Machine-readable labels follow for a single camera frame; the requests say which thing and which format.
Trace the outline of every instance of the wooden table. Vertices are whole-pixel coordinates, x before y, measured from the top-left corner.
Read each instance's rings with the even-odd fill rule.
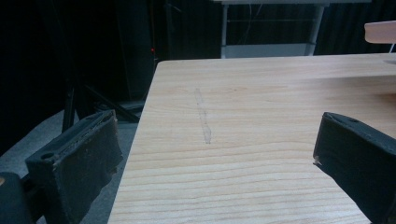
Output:
[[[323,112],[396,137],[396,55],[159,64],[109,223],[369,223],[312,164]]]

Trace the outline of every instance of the wooden stick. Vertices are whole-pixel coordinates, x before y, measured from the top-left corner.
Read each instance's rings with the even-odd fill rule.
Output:
[[[381,21],[364,24],[365,40],[373,44],[396,43],[396,21]]]

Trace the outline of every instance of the dark background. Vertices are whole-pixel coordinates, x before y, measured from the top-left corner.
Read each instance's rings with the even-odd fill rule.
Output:
[[[144,100],[163,60],[220,57],[221,4],[209,0],[54,0],[81,78],[116,102]],[[387,52],[366,22],[396,19],[396,1],[326,7],[315,55]],[[228,44],[301,43],[312,5],[230,6]],[[249,19],[251,23],[247,33]],[[298,21],[262,21],[278,19]],[[56,48],[34,0],[0,3],[0,155],[64,108]]]

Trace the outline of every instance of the pencil mark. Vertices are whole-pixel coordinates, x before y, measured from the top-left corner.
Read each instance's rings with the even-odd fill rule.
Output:
[[[203,106],[204,99],[202,98],[201,91],[198,88],[195,89],[195,100],[197,101],[197,108],[199,118],[201,120],[202,131],[204,132],[205,142],[210,144],[210,141],[212,140],[212,131],[210,130],[209,125],[207,125],[207,112]]]

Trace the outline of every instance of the light wood grain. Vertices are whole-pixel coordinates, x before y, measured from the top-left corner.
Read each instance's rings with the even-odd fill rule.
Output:
[[[312,154],[325,111],[395,137],[395,75],[388,54],[160,63],[109,223],[369,223]]]

